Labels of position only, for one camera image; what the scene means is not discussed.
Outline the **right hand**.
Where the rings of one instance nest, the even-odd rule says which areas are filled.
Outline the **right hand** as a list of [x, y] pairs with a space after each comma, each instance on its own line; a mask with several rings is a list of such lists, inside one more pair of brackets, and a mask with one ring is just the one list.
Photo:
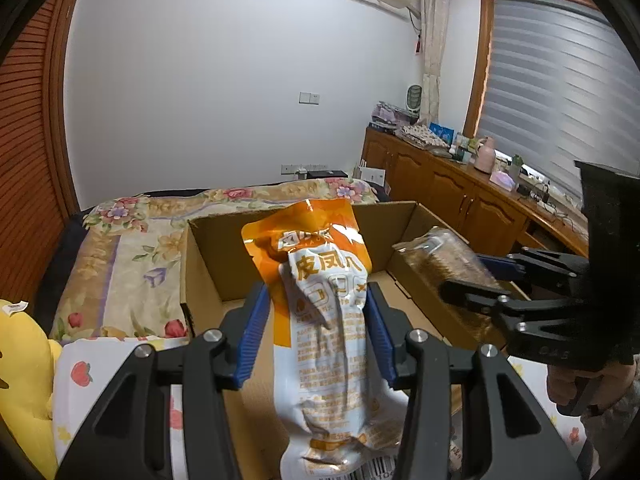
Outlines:
[[582, 414], [630, 415], [639, 411], [639, 356], [634, 362], [611, 362], [597, 372], [572, 370], [562, 366], [547, 366], [547, 393], [559, 411], [577, 411], [578, 403], [585, 403]]

